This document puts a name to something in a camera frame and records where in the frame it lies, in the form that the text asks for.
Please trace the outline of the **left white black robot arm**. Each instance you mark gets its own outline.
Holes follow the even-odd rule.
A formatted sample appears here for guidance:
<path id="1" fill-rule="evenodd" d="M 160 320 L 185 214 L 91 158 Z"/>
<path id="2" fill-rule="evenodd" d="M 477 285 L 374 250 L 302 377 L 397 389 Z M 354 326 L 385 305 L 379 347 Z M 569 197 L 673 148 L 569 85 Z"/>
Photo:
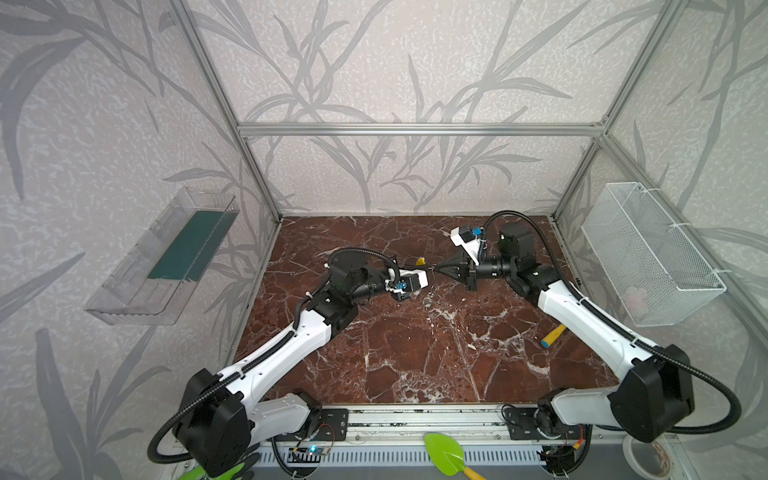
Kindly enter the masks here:
<path id="1" fill-rule="evenodd" d="M 217 373 L 202 369 L 187 382 L 178 412 L 153 436 L 149 459 L 194 460 L 210 477 L 233 470 L 264 440 L 312 433 L 320 405 L 308 394 L 266 394 L 307 356 L 348 327 L 360 304 L 382 294 L 397 301 L 425 288 L 423 270 L 407 270 L 382 253 L 341 248 L 326 263 L 320 285 L 305 295 L 292 322 L 243 359 Z"/>

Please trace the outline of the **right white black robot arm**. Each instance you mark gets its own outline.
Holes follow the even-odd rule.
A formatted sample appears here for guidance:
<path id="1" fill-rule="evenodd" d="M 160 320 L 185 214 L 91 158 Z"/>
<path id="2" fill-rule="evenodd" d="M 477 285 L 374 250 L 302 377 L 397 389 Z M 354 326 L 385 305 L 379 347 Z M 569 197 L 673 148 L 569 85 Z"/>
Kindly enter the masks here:
<path id="1" fill-rule="evenodd" d="M 480 227 L 456 227 L 450 233 L 461 253 L 438 264 L 446 273 L 474 290 L 481 279 L 503 279 L 519 296 L 575 334 L 616 376 L 615 386 L 562 389 L 542 398 L 541 425 L 592 424 L 621 428 L 636 440 L 649 443 L 670 431 L 694 409 L 690 374 L 679 368 L 687 355 L 679 348 L 665 348 L 668 360 L 640 346 L 639 339 L 613 318 L 602 320 L 602 310 L 579 297 L 574 286 L 557 269 L 536 257 L 531 230 L 514 222 L 504 226 L 500 252 L 487 253 Z"/>

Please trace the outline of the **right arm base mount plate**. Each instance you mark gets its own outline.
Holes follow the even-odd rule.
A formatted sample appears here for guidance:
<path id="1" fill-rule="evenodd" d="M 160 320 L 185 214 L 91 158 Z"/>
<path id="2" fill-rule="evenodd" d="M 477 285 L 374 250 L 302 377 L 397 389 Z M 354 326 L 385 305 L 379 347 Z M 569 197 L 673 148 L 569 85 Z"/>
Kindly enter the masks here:
<path id="1" fill-rule="evenodd" d="M 579 426 L 564 424 L 549 407 L 514 406 L 501 408 L 511 440 L 576 441 L 581 438 Z"/>

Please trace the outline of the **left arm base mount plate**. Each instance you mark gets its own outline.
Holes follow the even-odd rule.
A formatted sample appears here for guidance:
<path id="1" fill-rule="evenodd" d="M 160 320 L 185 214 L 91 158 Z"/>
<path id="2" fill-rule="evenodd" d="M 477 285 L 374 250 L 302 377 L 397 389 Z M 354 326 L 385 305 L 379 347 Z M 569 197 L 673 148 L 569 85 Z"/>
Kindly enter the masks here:
<path id="1" fill-rule="evenodd" d="M 346 408 L 312 409 L 296 436 L 313 441 L 343 441 L 347 436 L 349 416 L 350 411 Z"/>

